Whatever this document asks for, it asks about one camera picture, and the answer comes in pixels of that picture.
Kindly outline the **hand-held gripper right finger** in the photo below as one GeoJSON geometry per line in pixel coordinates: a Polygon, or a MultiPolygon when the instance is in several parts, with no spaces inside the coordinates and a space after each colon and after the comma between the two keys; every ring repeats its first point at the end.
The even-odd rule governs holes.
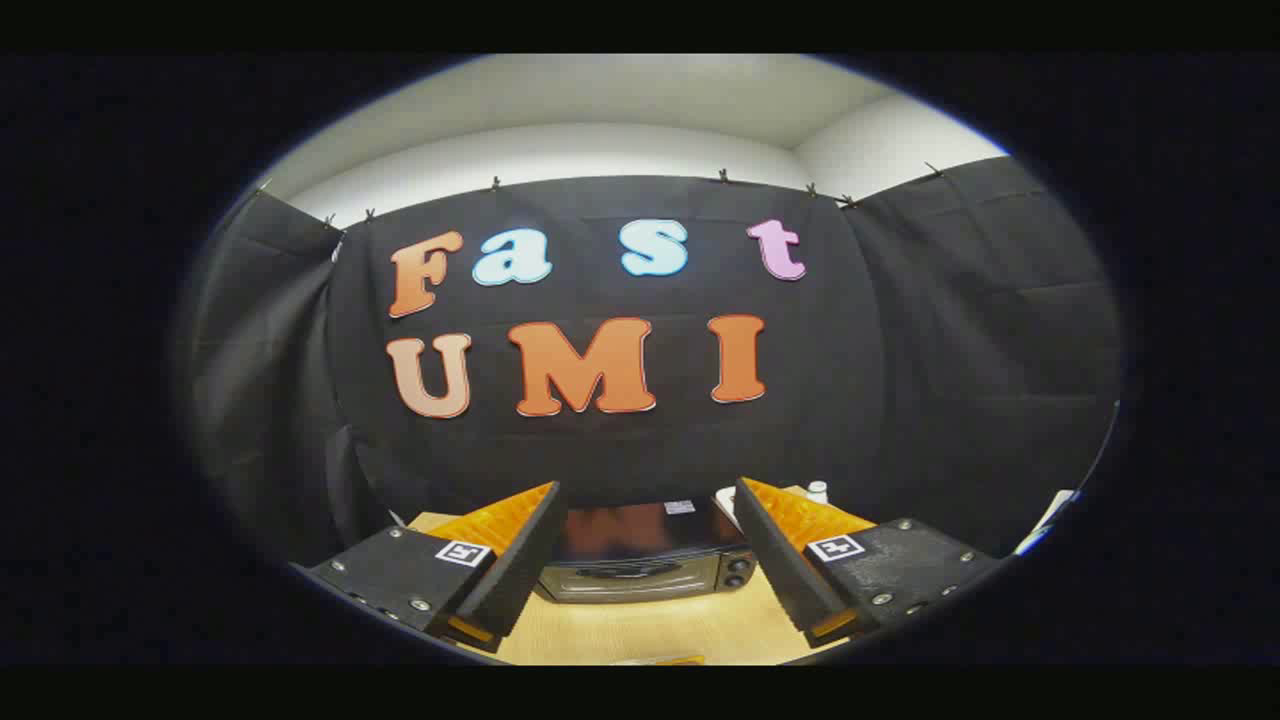
{"type": "Polygon", "coordinates": [[[914,518],[877,524],[746,477],[733,506],[776,598],[814,650],[913,621],[998,566],[914,518]]]}

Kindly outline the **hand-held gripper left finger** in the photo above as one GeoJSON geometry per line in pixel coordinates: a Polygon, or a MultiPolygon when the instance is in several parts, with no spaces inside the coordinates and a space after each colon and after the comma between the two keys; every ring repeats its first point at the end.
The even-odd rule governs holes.
{"type": "Polygon", "coordinates": [[[422,529],[393,521],[291,570],[404,632],[494,652],[509,637],[567,518],[561,482],[422,529]]]}

